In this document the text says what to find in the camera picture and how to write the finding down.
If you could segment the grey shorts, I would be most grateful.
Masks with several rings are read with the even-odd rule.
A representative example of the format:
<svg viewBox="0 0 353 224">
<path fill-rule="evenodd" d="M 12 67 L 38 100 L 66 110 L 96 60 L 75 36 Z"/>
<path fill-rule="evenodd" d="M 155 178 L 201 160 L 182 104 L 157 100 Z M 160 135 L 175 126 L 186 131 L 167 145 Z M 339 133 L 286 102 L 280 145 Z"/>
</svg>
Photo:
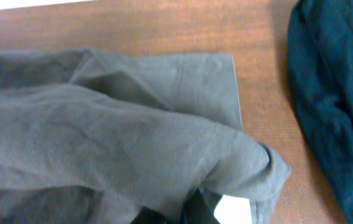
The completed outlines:
<svg viewBox="0 0 353 224">
<path fill-rule="evenodd" d="M 230 54 L 0 52 L 0 223 L 268 223 L 290 172 Z"/>
</svg>

